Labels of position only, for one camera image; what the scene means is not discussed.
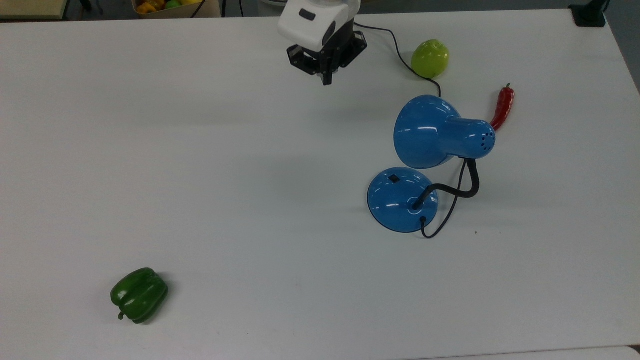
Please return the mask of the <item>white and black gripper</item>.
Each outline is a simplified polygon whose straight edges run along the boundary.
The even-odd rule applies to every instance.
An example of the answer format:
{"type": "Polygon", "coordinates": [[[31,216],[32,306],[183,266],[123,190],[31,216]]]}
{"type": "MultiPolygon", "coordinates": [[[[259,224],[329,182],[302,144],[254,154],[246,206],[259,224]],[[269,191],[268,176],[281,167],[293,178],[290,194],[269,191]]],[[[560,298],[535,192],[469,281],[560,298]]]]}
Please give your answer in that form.
{"type": "Polygon", "coordinates": [[[364,34],[355,30],[359,0],[290,0],[278,21],[278,33],[291,41],[286,50],[291,66],[320,76],[323,85],[347,68],[366,48],[364,34]]]}

